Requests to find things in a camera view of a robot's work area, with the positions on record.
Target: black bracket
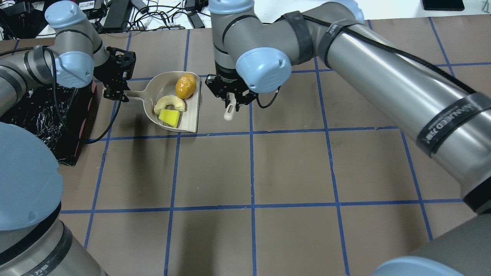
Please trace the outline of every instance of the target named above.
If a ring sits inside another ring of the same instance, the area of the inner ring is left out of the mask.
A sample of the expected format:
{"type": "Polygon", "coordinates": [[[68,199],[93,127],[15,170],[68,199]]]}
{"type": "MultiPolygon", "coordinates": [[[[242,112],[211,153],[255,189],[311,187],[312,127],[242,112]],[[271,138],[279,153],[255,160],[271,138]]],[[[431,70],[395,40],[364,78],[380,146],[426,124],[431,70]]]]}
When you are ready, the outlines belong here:
{"type": "Polygon", "coordinates": [[[106,51],[109,52],[109,58],[103,65],[94,68],[94,76],[106,88],[104,98],[128,102],[123,91],[130,90],[127,80],[133,76],[136,53],[114,47],[106,47],[106,51]]]}
{"type": "Polygon", "coordinates": [[[250,90],[247,94],[244,94],[244,92],[248,91],[248,87],[245,83],[226,83],[224,81],[220,81],[219,77],[217,77],[216,75],[209,74],[206,78],[205,84],[208,86],[215,97],[221,98],[225,101],[225,107],[227,107],[230,103],[229,93],[233,93],[237,102],[235,104],[236,111],[239,111],[241,105],[248,105],[257,98],[257,93],[254,93],[250,90]]]}

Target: light blue joint cap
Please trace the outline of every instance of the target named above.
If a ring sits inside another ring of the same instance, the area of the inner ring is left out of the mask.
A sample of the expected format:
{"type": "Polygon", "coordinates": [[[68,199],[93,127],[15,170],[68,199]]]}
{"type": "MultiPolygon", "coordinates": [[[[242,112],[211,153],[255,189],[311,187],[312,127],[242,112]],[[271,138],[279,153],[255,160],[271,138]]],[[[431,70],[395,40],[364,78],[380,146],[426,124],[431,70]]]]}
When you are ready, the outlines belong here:
{"type": "Polygon", "coordinates": [[[330,0],[329,2],[339,3],[347,7],[353,13],[356,20],[360,21],[360,23],[365,23],[363,11],[358,7],[358,3],[355,0],[330,0]]]}
{"type": "Polygon", "coordinates": [[[234,14],[254,7],[254,0],[210,0],[208,9],[214,14],[234,14]]]}
{"type": "Polygon", "coordinates": [[[275,48],[256,48],[243,53],[236,63],[237,73],[250,90],[269,93],[284,84],[292,73],[288,56],[275,48]]]}
{"type": "Polygon", "coordinates": [[[379,266],[371,276],[464,276],[442,263],[427,258],[404,256],[379,266]]]}
{"type": "Polygon", "coordinates": [[[66,52],[55,59],[56,82],[64,87],[82,88],[92,81],[94,60],[82,52],[66,52]]]}
{"type": "Polygon", "coordinates": [[[48,147],[29,131],[0,123],[0,231],[40,223],[61,202],[63,179],[48,147]]]}
{"type": "Polygon", "coordinates": [[[72,1],[60,1],[46,9],[44,18],[53,29],[59,29],[76,24],[86,19],[87,16],[72,1]]]}

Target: black strap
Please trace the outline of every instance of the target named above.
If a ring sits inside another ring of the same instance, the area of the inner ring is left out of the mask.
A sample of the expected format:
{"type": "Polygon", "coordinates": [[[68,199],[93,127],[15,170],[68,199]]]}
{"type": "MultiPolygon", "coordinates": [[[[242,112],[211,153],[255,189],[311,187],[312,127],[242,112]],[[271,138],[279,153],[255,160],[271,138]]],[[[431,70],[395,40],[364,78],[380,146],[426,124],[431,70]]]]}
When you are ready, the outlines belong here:
{"type": "Polygon", "coordinates": [[[16,78],[14,78],[11,74],[9,74],[7,71],[2,69],[0,69],[0,78],[5,79],[14,88],[16,94],[15,102],[18,102],[19,95],[22,95],[22,86],[19,83],[19,81],[16,78]]]}
{"type": "Polygon", "coordinates": [[[297,36],[300,50],[300,62],[298,64],[309,61],[314,56],[314,44],[307,21],[299,11],[285,13],[283,18],[290,24],[297,36]]]}
{"type": "Polygon", "coordinates": [[[51,225],[53,225],[56,218],[58,217],[58,214],[60,213],[60,210],[61,210],[61,203],[58,205],[56,210],[51,213],[51,215],[49,215],[42,222],[40,222],[23,239],[21,239],[11,247],[9,247],[4,252],[0,253],[0,266],[13,260],[15,257],[19,256],[24,251],[26,251],[29,247],[31,247],[35,242],[37,242],[48,231],[48,229],[50,229],[51,225]]]}
{"type": "Polygon", "coordinates": [[[53,75],[44,58],[43,46],[35,46],[32,53],[34,55],[34,66],[36,66],[37,71],[45,80],[51,80],[53,75]]]}
{"type": "Polygon", "coordinates": [[[72,243],[73,234],[70,229],[63,224],[63,233],[53,251],[51,251],[51,253],[42,262],[28,272],[22,274],[22,276],[47,276],[49,273],[55,270],[58,265],[60,265],[68,254],[68,251],[70,251],[72,243]]]}
{"type": "Polygon", "coordinates": [[[459,126],[488,109],[491,109],[491,99],[483,93],[478,92],[461,98],[426,124],[418,134],[416,144],[431,156],[459,126]]]}
{"type": "Polygon", "coordinates": [[[37,83],[39,83],[40,85],[46,85],[46,83],[43,83],[42,81],[40,81],[36,75],[34,74],[34,72],[32,71],[31,67],[30,67],[30,64],[29,64],[29,52],[26,52],[24,54],[24,65],[26,66],[26,69],[27,69],[27,72],[29,72],[29,75],[31,76],[31,78],[33,80],[35,80],[37,83]]]}
{"type": "Polygon", "coordinates": [[[479,184],[462,199],[474,212],[491,200],[491,177],[479,184]]]}
{"type": "Polygon", "coordinates": [[[321,38],[321,41],[319,43],[318,53],[317,53],[319,56],[324,55],[324,63],[326,64],[327,67],[330,67],[329,63],[327,62],[327,54],[329,52],[329,48],[331,47],[331,44],[333,43],[334,39],[343,30],[343,28],[353,26],[356,24],[361,24],[361,23],[356,19],[348,18],[348,19],[336,21],[332,23],[331,26],[329,26],[329,29],[321,38]]]}
{"type": "Polygon", "coordinates": [[[221,42],[222,43],[225,42],[225,35],[227,34],[228,30],[232,27],[232,25],[234,25],[235,23],[239,22],[240,20],[246,19],[246,18],[256,18],[257,19],[257,16],[251,15],[251,14],[246,14],[246,15],[241,15],[241,16],[237,17],[236,19],[232,20],[227,25],[227,27],[225,27],[225,30],[223,30],[223,35],[221,36],[221,42]]]}

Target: black power adapter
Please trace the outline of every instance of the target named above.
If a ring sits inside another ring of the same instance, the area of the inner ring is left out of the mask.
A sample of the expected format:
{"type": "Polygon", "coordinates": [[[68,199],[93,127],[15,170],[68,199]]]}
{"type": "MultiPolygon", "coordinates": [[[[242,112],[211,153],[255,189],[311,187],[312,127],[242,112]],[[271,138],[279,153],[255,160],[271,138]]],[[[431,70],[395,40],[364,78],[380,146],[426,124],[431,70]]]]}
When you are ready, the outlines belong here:
{"type": "Polygon", "coordinates": [[[186,11],[202,11],[204,7],[208,6],[208,0],[186,0],[184,9],[186,11]]]}

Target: white plastic handle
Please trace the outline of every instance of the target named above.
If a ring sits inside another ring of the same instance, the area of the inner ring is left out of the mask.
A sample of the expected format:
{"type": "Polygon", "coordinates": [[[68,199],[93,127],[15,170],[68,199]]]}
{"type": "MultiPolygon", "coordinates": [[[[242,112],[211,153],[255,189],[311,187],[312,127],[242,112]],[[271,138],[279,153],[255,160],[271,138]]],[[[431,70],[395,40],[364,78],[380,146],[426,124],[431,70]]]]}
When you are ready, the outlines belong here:
{"type": "Polygon", "coordinates": [[[231,121],[233,119],[235,113],[235,104],[237,103],[237,101],[235,100],[234,93],[229,93],[229,96],[230,96],[230,103],[225,109],[225,114],[223,115],[223,119],[225,119],[225,121],[231,121]]]}

